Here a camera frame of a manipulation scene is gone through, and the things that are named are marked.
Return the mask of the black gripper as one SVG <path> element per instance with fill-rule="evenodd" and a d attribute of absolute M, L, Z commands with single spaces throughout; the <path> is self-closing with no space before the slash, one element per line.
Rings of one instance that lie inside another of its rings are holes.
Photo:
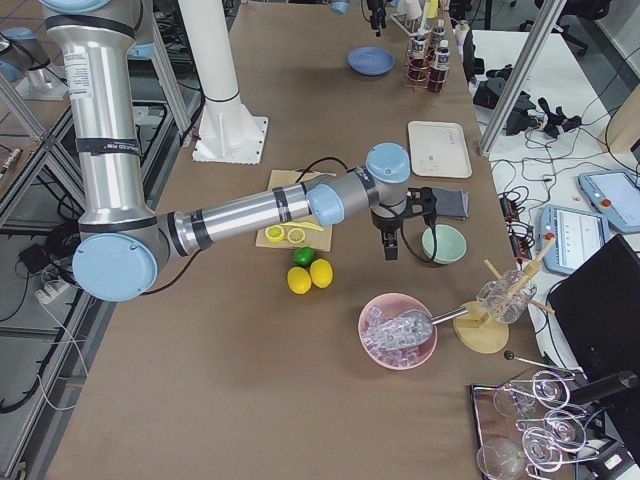
<path fill-rule="evenodd" d="M 386 2 L 384 0 L 366 0 L 369 11 L 367 20 L 372 28 L 386 27 Z"/>
<path fill-rule="evenodd" d="M 397 232 L 404 223 L 403 216 L 400 213 L 396 213 L 391 207 L 378 205 L 371 209 L 371 219 L 373 225 L 381 232 L 385 259 L 397 259 Z"/>

